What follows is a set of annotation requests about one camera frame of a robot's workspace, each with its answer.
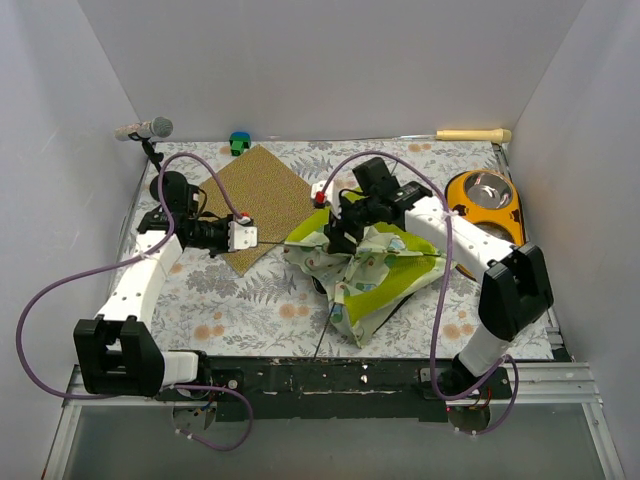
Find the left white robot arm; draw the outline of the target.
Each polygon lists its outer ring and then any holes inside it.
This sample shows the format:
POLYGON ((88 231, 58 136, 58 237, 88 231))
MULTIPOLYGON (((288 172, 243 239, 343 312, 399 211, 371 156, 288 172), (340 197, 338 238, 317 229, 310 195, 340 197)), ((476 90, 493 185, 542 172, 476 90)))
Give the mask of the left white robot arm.
POLYGON ((151 320, 170 270, 187 248, 214 257, 229 251, 227 216, 207 221, 199 216, 199 188, 175 171, 152 181, 154 199, 167 209, 147 212, 139 227, 134 254, 141 259, 124 269, 109 300, 93 319, 76 324, 73 339, 85 389, 96 395, 154 397, 178 384, 193 400, 205 398, 213 386, 197 351, 161 351, 151 335, 151 320))

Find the green avocado print pet tent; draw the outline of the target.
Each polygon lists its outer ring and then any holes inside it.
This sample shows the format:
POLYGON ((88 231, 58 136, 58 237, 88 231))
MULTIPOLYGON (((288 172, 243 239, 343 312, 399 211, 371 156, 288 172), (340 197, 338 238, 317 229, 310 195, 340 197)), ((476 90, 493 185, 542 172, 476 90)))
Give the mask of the green avocado print pet tent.
POLYGON ((287 262, 326 292, 330 323, 355 345, 366 346, 400 303, 444 274, 446 256, 430 242, 394 225, 364 230, 353 254, 330 253, 323 233, 329 211, 302 222, 285 240, 287 262))

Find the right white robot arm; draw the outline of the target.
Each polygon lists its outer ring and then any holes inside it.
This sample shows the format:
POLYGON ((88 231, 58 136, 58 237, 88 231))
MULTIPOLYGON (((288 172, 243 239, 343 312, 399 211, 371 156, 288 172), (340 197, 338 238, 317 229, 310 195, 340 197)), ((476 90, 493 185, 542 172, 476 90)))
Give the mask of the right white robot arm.
POLYGON ((542 250, 533 243, 517 246, 493 236, 446 204, 442 192, 424 175, 400 184, 385 163, 388 154, 365 153, 353 174, 359 199, 344 197, 328 178, 311 189, 315 207, 329 207, 324 233, 332 253, 353 253, 364 230, 378 223, 394 225, 444 251, 445 263, 459 263, 480 284, 480 326, 454 357, 449 378, 464 397, 475 397, 489 384, 519 333, 554 303, 542 250))

